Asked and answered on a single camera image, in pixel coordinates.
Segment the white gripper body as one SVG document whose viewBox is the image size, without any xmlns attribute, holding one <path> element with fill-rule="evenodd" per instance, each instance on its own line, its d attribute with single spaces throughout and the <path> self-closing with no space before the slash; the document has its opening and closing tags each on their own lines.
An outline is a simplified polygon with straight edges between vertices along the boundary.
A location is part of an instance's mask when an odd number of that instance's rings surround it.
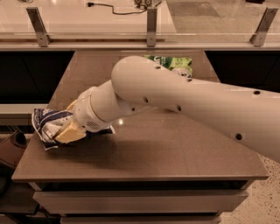
<svg viewBox="0 0 280 224">
<path fill-rule="evenodd" d="M 73 106 L 73 119 L 89 132 L 99 132 L 110 127 L 110 122 L 104 122 L 94 112 L 92 97 L 97 87 L 91 87 L 82 92 Z"/>
</svg>

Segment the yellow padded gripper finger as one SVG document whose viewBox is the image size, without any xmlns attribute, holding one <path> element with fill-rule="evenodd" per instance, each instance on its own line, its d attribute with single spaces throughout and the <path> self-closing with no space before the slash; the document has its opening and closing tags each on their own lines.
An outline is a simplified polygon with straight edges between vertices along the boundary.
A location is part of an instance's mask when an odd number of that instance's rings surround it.
<svg viewBox="0 0 280 224">
<path fill-rule="evenodd" d="M 76 121 L 71 121 L 65 128 L 59 131 L 55 140 L 59 143 L 68 144 L 78 141 L 86 136 L 86 129 L 80 126 Z"/>
<path fill-rule="evenodd" d="M 73 111 L 76 102 L 77 102 L 77 100 L 72 101 L 72 102 L 67 106 L 66 110 L 67 110 L 67 111 L 70 111 L 70 112 Z"/>
</svg>

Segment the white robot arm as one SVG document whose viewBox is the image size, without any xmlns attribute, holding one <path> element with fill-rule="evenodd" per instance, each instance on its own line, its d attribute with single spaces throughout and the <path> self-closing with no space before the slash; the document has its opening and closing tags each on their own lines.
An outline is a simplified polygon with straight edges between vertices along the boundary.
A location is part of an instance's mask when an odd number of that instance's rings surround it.
<svg viewBox="0 0 280 224">
<path fill-rule="evenodd" d="M 125 116 L 161 108 L 189 116 L 280 162 L 280 96 L 247 87 L 180 76 L 140 56 L 118 61 L 111 79 L 69 105 L 73 118 L 55 140 L 69 143 Z"/>
</svg>

